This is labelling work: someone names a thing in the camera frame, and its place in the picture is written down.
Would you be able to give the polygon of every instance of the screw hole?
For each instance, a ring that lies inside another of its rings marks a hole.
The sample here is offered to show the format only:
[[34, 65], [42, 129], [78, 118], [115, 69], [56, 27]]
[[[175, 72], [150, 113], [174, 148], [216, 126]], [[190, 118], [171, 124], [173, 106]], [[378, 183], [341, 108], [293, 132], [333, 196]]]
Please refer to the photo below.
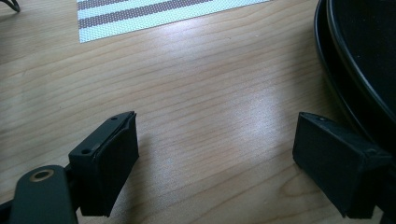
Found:
[[87, 149], [87, 148], [85, 148], [85, 149], [83, 149], [82, 151], [81, 151], [81, 153], [82, 154], [88, 154], [88, 153], [90, 153], [91, 152], [91, 150], [90, 149]]
[[30, 181], [40, 182], [53, 175], [53, 170], [42, 170], [30, 176]]

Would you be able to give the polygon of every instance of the black cable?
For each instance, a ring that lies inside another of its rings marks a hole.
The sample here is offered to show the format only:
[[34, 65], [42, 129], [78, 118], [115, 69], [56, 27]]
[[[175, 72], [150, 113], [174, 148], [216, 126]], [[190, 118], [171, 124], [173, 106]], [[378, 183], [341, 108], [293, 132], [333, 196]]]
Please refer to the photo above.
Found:
[[11, 7], [14, 11], [20, 12], [21, 8], [20, 5], [18, 4], [17, 0], [11, 0], [12, 3], [8, 2], [8, 0], [0, 0], [0, 2], [6, 3], [9, 7]]

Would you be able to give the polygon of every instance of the placemat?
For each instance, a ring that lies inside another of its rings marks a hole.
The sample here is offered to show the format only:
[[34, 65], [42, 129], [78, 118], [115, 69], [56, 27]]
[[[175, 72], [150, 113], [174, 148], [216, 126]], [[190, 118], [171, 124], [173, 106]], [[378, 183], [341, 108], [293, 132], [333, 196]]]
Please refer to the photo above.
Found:
[[182, 21], [268, 0], [78, 0], [79, 41]]

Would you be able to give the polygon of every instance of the wooden desk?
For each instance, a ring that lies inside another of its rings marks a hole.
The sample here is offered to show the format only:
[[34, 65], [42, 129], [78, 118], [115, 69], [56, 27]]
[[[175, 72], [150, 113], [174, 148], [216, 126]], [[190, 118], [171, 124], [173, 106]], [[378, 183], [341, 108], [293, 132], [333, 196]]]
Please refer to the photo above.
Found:
[[378, 223], [342, 219], [293, 162], [299, 111], [343, 121], [313, 38], [316, 0], [78, 42], [76, 2], [0, 5], [0, 203], [17, 180], [134, 110], [140, 158], [110, 218], [80, 223]]

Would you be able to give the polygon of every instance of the black plastic part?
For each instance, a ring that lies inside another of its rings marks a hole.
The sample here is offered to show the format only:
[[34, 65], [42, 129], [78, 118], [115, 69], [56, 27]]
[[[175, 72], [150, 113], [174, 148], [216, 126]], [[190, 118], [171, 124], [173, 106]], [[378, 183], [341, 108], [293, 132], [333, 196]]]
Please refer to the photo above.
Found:
[[10, 8], [12, 8], [12, 10], [16, 11], [16, 12], [20, 12], [21, 8], [20, 5], [18, 4], [18, 2], [16, 0], [11, 0], [12, 3], [8, 2], [8, 0], [0, 0], [0, 2], [4, 2], [6, 3]]
[[376, 201], [379, 208], [384, 211], [383, 222], [396, 223], [396, 163], [393, 162], [387, 177], [383, 181], [380, 194]]
[[11, 214], [12, 200], [6, 203], [0, 204], [0, 223], [7, 224], [9, 221], [9, 215]]
[[70, 152], [83, 216], [110, 216], [138, 157], [134, 112], [106, 120]]
[[62, 166], [43, 166], [21, 177], [9, 223], [78, 223]]
[[293, 158], [343, 216], [370, 218], [390, 154], [335, 122], [300, 113]]

